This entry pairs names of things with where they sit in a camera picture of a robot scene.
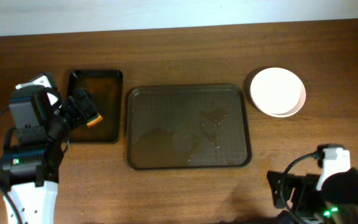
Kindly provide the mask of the pinkish plate with sauce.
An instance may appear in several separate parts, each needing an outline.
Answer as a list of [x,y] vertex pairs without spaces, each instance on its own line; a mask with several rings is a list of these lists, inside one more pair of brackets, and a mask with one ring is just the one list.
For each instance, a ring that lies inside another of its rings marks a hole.
[[293,116],[306,101],[306,88],[301,79],[279,67],[257,72],[251,79],[249,94],[257,109],[276,118]]

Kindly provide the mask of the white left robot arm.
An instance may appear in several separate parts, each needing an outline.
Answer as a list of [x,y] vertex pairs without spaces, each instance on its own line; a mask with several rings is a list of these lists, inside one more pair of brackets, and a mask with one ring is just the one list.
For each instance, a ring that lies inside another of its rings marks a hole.
[[11,93],[14,127],[0,158],[0,188],[9,223],[53,223],[59,167],[70,147],[70,131],[102,120],[89,91],[76,89],[65,100],[41,85]]

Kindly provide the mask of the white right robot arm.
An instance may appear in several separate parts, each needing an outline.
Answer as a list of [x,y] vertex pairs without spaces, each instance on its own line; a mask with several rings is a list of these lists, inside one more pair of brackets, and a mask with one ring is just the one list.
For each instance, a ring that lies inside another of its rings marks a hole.
[[267,172],[277,223],[358,223],[358,170],[340,172],[317,190],[319,176]]

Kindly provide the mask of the green orange sponge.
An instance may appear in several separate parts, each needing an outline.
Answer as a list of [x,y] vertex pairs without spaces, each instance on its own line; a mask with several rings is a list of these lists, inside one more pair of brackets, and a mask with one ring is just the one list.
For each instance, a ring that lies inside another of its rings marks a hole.
[[89,120],[87,120],[86,125],[87,127],[91,128],[101,122],[103,120],[103,117],[98,113],[97,115],[93,116]]

